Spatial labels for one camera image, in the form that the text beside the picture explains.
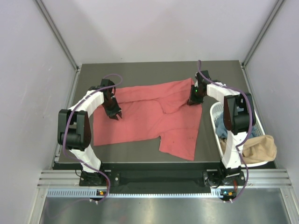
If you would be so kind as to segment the red t shirt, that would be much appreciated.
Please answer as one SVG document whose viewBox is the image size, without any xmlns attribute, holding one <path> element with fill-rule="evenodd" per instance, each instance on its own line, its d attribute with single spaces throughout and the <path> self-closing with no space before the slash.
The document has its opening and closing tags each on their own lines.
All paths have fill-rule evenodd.
<svg viewBox="0 0 299 224">
<path fill-rule="evenodd" d="M 193 161 L 202 107 L 188 105 L 191 78 L 116 90 L 122 118 L 108 118 L 104 108 L 93 113 L 93 144 L 150 140 L 160 137 L 159 151 Z"/>
</svg>

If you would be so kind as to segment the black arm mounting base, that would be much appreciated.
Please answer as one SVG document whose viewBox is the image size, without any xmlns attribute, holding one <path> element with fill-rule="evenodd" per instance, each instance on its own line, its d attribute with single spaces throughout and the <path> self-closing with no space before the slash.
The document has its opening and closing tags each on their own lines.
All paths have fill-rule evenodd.
<svg viewBox="0 0 299 224">
<path fill-rule="evenodd" d="M 192 183 L 199 187 L 245 183 L 240 167 L 225 169 L 220 162 L 104 163 L 100 171 L 109 178 L 111 187 L 130 183 Z"/>
</svg>

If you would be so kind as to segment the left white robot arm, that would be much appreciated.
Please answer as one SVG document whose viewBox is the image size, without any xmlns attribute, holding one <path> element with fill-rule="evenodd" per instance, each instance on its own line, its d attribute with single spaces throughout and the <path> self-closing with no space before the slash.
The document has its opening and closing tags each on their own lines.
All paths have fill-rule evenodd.
<svg viewBox="0 0 299 224">
<path fill-rule="evenodd" d="M 74 106 L 58 113 L 57 141 L 65 153 L 70 151 L 82 166 L 81 178 L 91 180 L 96 185 L 103 184 L 107 178 L 101 160 L 91 147 L 92 132 L 89 118 L 102 106 L 110 119 L 122 118 L 121 108 L 115 97 L 116 84 L 107 77 L 99 86 L 92 86 Z"/>
</svg>

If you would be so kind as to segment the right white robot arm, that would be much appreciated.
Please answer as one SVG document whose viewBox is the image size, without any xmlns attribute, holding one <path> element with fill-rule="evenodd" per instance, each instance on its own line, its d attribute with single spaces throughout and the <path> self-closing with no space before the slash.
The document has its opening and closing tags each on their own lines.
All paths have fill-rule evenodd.
<svg viewBox="0 0 299 224">
<path fill-rule="evenodd" d="M 218 179 L 222 184 L 228 185 L 241 175 L 243 144 L 256 123 L 252 96 L 211 80 L 208 71 L 197 72 L 195 78 L 188 105 L 202 104 L 205 96 L 212 97 L 223 105 L 223 123 L 228 136 Z"/>
</svg>

